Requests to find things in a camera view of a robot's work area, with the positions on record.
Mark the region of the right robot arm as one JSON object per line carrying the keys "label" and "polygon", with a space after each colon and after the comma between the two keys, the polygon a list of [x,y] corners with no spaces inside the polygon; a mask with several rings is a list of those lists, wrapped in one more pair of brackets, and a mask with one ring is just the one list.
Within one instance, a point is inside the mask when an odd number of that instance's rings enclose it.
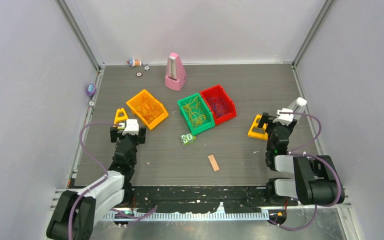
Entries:
{"label": "right robot arm", "polygon": [[289,138],[297,120],[280,123],[264,112],[258,122],[267,134],[266,166],[275,172],[291,174],[290,178],[271,178],[266,185],[265,198],[271,205],[279,205],[286,198],[303,205],[330,207],[345,200],[345,190],[329,155],[292,153]]}

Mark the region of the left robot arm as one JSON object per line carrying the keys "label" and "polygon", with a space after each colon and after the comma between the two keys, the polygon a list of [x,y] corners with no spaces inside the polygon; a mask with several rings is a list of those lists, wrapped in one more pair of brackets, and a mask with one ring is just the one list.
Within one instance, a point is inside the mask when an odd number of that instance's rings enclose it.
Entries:
{"label": "left robot arm", "polygon": [[88,240],[94,227],[116,205],[133,202],[131,179],[137,163],[137,146],[146,141],[146,128],[123,122],[110,128],[116,144],[112,163],[102,177],[90,185],[66,189],[58,198],[46,229],[51,240]]}

